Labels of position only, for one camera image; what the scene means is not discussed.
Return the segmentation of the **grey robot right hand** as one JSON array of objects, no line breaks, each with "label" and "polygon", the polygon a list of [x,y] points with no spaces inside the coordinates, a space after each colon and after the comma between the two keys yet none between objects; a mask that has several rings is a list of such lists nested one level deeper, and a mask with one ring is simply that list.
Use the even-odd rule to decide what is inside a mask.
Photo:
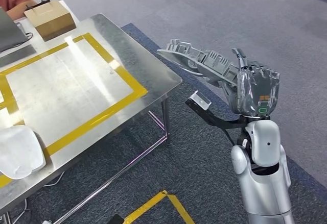
[{"label": "grey robot right hand", "polygon": [[239,60],[236,85],[223,83],[223,90],[232,112],[248,117],[271,114],[278,101],[280,74],[258,62],[248,61],[240,48],[232,51]]}]

